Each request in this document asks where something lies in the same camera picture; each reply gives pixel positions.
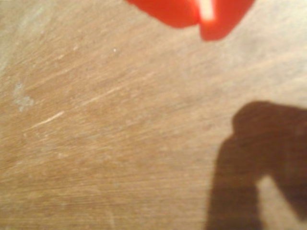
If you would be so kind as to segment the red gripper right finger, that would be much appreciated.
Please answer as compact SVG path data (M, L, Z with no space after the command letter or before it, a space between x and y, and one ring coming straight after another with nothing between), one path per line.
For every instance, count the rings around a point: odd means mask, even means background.
M200 0L200 33L203 40L226 37L242 20L253 0Z

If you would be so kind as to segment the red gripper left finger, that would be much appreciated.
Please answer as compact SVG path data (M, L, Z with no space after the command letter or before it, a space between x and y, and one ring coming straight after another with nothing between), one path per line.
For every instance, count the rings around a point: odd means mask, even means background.
M129 0L128 3L175 28L185 28L199 22L196 0Z

